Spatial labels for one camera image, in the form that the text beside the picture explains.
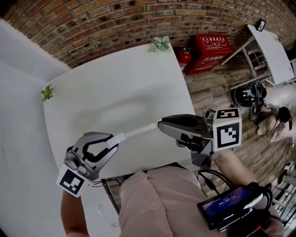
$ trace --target white tabletop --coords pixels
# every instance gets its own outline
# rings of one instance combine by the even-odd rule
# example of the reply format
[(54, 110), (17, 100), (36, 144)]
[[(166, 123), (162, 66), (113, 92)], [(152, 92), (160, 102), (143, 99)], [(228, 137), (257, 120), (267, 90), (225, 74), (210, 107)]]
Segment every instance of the white tabletop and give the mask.
[(277, 85), (294, 78), (291, 64), (278, 36), (266, 30), (260, 32), (253, 25), (248, 25), (248, 28), (266, 59), (273, 83)]
[[(113, 53), (50, 82), (56, 95), (44, 103), (44, 112), (58, 167), (66, 149), (85, 132), (116, 135), (165, 116), (194, 114), (174, 53), (157, 54), (152, 48), (147, 44)], [(126, 175), (186, 158), (190, 158), (187, 148), (179, 148), (173, 138), (154, 129), (120, 143), (99, 175)]]

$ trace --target red cabinet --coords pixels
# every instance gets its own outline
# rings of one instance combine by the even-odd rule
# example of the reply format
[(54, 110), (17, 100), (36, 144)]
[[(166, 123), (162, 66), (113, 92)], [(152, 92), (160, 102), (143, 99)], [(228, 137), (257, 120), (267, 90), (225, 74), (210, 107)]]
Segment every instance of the red cabinet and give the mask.
[(233, 53), (225, 35), (193, 35), (188, 47), (193, 57), (184, 69), (186, 75), (209, 71)]

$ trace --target succulent plant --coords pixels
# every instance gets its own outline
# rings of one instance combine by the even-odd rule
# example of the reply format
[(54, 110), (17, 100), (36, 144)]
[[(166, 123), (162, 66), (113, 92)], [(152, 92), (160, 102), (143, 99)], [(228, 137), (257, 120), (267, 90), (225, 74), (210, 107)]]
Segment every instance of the succulent plant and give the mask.
[(53, 88), (50, 88), (50, 84), (45, 87), (44, 90), (41, 91), (41, 94), (43, 95), (42, 102), (45, 102), (46, 100), (50, 99), (53, 97)]
[(153, 43), (156, 46), (153, 51), (157, 53), (161, 51), (165, 53), (171, 52), (171, 48), (169, 46), (170, 41), (168, 40), (168, 36), (164, 36), (163, 38), (155, 37), (153, 39)]

